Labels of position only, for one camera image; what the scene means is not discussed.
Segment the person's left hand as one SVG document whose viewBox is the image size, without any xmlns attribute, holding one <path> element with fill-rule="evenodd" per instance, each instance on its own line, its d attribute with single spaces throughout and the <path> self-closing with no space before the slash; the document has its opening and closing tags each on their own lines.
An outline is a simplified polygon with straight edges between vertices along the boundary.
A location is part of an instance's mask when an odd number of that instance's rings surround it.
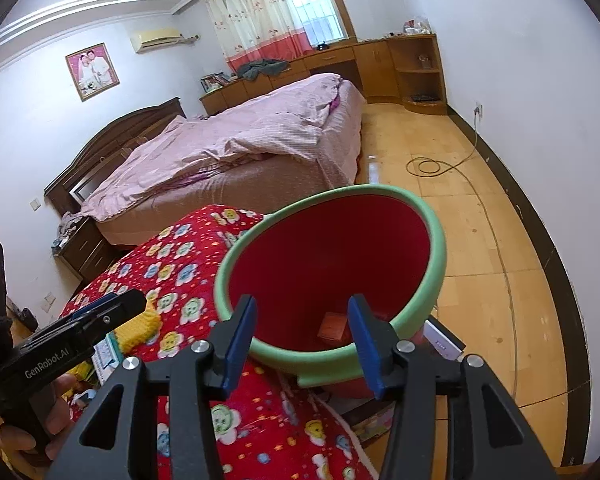
<svg viewBox="0 0 600 480">
<path fill-rule="evenodd" d="M 55 396 L 53 405 L 48 402 L 42 406 L 27 404 L 27 408 L 32 408 L 31 419 L 45 427 L 45 435 L 48 437 L 45 454 L 50 460 L 56 458 L 74 427 L 70 406 L 62 395 L 75 385 L 76 378 L 73 374 L 63 374 L 53 381 Z M 29 452 L 40 447 L 35 436 L 27 432 L 26 424 L 15 418 L 12 419 L 12 422 L 1 424 L 0 445 L 8 452 Z"/>
</svg>

